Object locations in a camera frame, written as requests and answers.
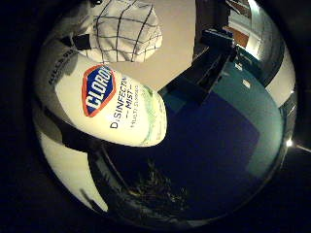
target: blue surface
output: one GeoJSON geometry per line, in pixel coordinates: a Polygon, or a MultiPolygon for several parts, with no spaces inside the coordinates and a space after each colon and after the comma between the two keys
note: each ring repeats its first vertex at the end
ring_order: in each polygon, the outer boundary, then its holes
{"type": "Polygon", "coordinates": [[[199,106],[179,92],[164,96],[168,129],[151,148],[113,145],[111,159],[129,184],[147,174],[147,159],[189,194],[191,219],[222,215],[240,205],[260,180],[247,172],[259,131],[215,93],[199,106]]]}

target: white bottle label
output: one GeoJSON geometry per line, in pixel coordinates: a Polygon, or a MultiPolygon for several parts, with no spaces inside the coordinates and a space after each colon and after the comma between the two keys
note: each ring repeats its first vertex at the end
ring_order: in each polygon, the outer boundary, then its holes
{"type": "MultiPolygon", "coordinates": [[[[62,52],[57,52],[56,61],[66,50],[58,43],[53,49],[57,48],[62,52]]],[[[59,63],[43,60],[39,66],[59,63]]],[[[87,134],[117,144],[149,147],[163,140],[166,112],[156,91],[78,53],[71,54],[59,67],[55,82],[51,83],[54,67],[39,67],[35,82],[39,98],[58,117],[87,134]]]]}

